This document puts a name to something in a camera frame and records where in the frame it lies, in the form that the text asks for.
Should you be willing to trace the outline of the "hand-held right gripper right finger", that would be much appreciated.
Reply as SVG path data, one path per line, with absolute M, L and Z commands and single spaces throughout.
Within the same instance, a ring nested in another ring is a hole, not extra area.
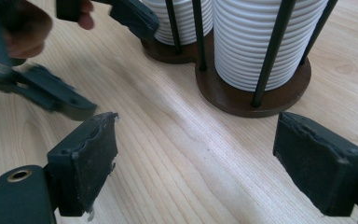
M 295 185 L 330 217 L 358 206 L 358 146 L 312 119 L 282 112 L 273 155 Z

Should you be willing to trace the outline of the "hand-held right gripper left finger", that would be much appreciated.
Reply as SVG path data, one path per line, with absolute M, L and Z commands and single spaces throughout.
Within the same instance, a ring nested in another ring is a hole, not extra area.
M 56 180 L 57 205 L 64 217 L 89 213 L 117 155 L 117 113 L 83 121 L 48 153 L 48 173 Z

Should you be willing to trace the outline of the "stack of white cups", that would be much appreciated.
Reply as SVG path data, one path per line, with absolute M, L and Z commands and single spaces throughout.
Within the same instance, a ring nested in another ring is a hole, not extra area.
M 159 28 L 154 37 L 157 41 L 173 46 L 172 28 L 165 0 L 141 0 L 157 16 Z M 172 0 L 177 22 L 179 39 L 182 45 L 195 43 L 196 27 L 192 0 Z M 203 33 L 209 34 L 213 29 L 213 0 L 200 0 Z
M 266 89 L 294 75 L 328 0 L 296 0 Z M 282 0 L 214 0 L 214 66 L 230 86 L 254 91 Z

